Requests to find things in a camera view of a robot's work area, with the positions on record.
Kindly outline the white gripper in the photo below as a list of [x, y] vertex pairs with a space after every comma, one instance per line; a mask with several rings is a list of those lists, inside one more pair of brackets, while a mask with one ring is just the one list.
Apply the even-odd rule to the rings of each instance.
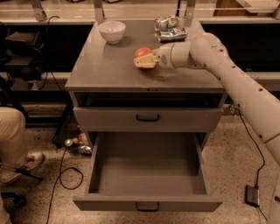
[[158, 49], [154, 49], [153, 52], [135, 54], [133, 59], [134, 65], [141, 69], [151, 69], [158, 64], [164, 69], [173, 69], [172, 48], [173, 44], [170, 43], [161, 45]]

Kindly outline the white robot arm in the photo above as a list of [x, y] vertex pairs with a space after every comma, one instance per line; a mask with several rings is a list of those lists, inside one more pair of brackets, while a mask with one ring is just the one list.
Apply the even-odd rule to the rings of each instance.
[[218, 79], [269, 154], [280, 164], [280, 101], [230, 59], [216, 36], [204, 33], [154, 50], [141, 47], [135, 51], [133, 61], [140, 69], [159, 66], [207, 70]]

